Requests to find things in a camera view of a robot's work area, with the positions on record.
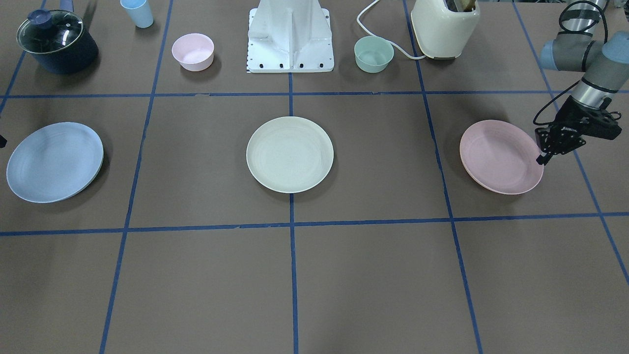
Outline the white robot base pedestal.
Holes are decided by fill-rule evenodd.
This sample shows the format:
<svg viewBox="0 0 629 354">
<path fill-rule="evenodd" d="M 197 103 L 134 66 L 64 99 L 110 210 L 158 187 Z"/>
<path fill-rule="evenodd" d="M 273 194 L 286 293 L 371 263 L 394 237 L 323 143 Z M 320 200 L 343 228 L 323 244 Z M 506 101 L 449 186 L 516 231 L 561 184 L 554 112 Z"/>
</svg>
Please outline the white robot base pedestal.
<svg viewBox="0 0 629 354">
<path fill-rule="evenodd" d="M 249 73 L 334 69 L 330 12 L 318 0 L 261 0 L 248 19 Z"/>
</svg>

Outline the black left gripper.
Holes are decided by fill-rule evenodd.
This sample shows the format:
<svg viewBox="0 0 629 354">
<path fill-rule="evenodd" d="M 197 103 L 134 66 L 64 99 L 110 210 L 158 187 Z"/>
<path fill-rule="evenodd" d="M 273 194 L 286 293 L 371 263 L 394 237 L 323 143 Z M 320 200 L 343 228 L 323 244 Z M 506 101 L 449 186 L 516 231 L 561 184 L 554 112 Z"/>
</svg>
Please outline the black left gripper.
<svg viewBox="0 0 629 354">
<path fill-rule="evenodd" d="M 600 139 L 614 140 L 621 134 L 620 112 L 606 110 L 611 103 L 604 98 L 601 107 L 588 107 L 572 96 L 564 102 L 551 122 L 536 121 L 536 143 L 541 153 L 536 158 L 539 165 L 546 166 L 553 156 L 568 154 L 582 147 L 584 135 Z"/>
</svg>

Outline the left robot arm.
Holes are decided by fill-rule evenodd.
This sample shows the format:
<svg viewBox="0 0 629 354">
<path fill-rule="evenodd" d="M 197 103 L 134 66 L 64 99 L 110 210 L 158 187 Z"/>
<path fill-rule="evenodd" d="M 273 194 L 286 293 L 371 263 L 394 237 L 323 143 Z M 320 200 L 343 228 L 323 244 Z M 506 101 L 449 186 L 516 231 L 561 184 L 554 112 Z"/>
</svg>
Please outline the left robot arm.
<svg viewBox="0 0 629 354">
<path fill-rule="evenodd" d="M 584 136 L 614 140 L 622 132 L 621 114 L 607 107 L 628 80 L 628 33 L 619 31 L 605 34 L 602 41 L 593 40 L 597 25 L 607 30 L 606 5 L 605 0 L 569 0 L 560 13 L 556 38 L 541 50 L 543 68 L 582 72 L 583 76 L 566 89 L 568 97 L 553 121 L 533 121 L 541 150 L 538 164 L 546 165 L 553 156 L 582 147 Z"/>
</svg>

